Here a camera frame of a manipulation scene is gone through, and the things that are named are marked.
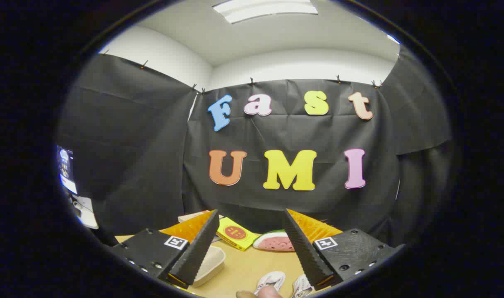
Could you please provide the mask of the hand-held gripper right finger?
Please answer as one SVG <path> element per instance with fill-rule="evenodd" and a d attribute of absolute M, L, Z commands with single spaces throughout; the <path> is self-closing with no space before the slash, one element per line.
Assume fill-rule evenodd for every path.
<path fill-rule="evenodd" d="M 371 272 L 405 246 L 389 246 L 358 228 L 341 231 L 291 209 L 284 211 L 283 228 L 315 290 Z"/>

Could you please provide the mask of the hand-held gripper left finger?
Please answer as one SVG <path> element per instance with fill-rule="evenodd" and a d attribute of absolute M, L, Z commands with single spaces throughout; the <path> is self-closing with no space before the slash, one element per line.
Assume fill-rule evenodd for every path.
<path fill-rule="evenodd" d="M 111 251 L 142 274 L 186 290 L 197 277 L 219 222 L 215 209 L 163 230 L 146 228 Z"/>

